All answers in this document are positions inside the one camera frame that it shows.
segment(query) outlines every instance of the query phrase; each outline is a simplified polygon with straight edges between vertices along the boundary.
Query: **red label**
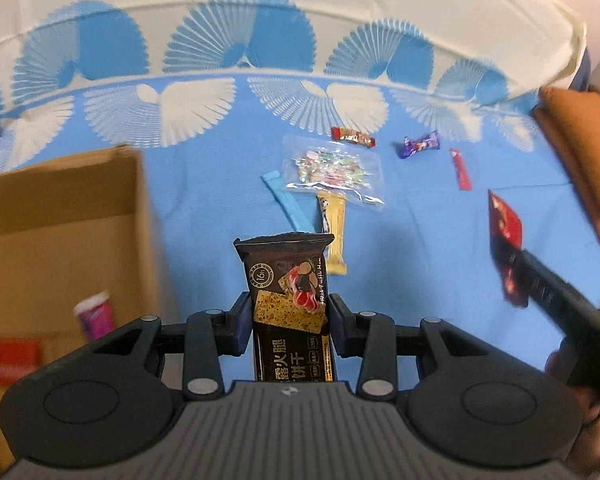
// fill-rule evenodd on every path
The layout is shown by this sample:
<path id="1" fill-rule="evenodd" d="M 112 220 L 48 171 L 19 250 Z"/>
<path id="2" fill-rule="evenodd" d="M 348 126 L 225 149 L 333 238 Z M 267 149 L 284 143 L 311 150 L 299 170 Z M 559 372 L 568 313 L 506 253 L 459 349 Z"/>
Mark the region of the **red label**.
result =
<path id="1" fill-rule="evenodd" d="M 0 388 L 11 386 L 40 367 L 38 339 L 0 338 Z"/>

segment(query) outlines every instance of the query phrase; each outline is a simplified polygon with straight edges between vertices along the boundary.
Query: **red snack package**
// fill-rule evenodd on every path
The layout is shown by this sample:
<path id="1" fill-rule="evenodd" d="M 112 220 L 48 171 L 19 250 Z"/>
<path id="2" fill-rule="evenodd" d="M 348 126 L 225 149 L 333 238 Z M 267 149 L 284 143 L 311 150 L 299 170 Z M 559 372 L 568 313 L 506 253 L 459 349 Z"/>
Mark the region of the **red snack package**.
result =
<path id="1" fill-rule="evenodd" d="M 449 153 L 451 153 L 451 159 L 454 162 L 454 166 L 456 167 L 456 176 L 458 177 L 458 186 L 462 191 L 471 191 L 473 186 L 471 185 L 471 180 L 469 180 L 469 173 L 467 173 L 466 166 L 464 165 L 464 160 L 462 160 L 462 153 L 459 150 L 450 149 Z"/>
<path id="2" fill-rule="evenodd" d="M 351 130 L 349 128 L 339 128 L 337 126 L 331 127 L 331 139 L 333 140 L 347 140 L 353 144 L 361 144 L 368 148 L 372 148 L 376 145 L 376 140 L 363 132 L 357 130 Z"/>
<path id="3" fill-rule="evenodd" d="M 0 388 L 7 388 L 40 368 L 42 352 L 38 339 L 0 337 Z"/>
<path id="4" fill-rule="evenodd" d="M 514 250 L 522 250 L 522 222 L 515 211 L 496 194 L 489 192 L 489 234 L 491 240 L 503 238 Z M 513 269 L 507 261 L 494 257 L 498 273 L 502 279 L 502 290 L 507 301 L 515 306 L 525 307 L 528 297 L 523 294 L 513 277 Z"/>

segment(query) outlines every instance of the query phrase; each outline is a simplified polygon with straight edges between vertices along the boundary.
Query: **box flap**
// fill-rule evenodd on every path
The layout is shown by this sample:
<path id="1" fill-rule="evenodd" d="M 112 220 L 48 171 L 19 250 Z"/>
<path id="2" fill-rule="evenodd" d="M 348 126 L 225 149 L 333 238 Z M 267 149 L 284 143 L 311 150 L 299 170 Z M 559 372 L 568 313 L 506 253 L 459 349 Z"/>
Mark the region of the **box flap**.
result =
<path id="1" fill-rule="evenodd" d="M 139 163 L 120 146 L 0 174 L 0 234 L 132 213 Z"/>

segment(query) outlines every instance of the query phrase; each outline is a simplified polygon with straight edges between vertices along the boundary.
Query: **cracker package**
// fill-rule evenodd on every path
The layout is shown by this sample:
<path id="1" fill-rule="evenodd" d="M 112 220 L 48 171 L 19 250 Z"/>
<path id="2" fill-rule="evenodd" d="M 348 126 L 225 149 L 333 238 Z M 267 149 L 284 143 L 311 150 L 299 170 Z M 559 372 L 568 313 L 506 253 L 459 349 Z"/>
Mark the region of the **cracker package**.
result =
<path id="1" fill-rule="evenodd" d="M 333 380 L 324 262 L 332 241 L 289 233 L 234 242 L 253 303 L 257 380 Z"/>

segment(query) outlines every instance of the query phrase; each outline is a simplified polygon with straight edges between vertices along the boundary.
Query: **cardboard box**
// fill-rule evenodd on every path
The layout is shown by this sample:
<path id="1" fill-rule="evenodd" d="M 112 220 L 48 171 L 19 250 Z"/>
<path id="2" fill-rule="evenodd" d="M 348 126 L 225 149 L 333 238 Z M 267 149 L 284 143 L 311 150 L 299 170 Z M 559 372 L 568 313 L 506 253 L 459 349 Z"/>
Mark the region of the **cardboard box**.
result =
<path id="1" fill-rule="evenodd" d="M 141 155 L 120 146 L 0 175 L 0 336 L 43 361 L 85 344 L 72 308 L 108 290 L 116 325 L 176 322 Z M 0 398 L 4 390 L 0 388 Z M 0 468 L 13 457 L 0 431 Z"/>

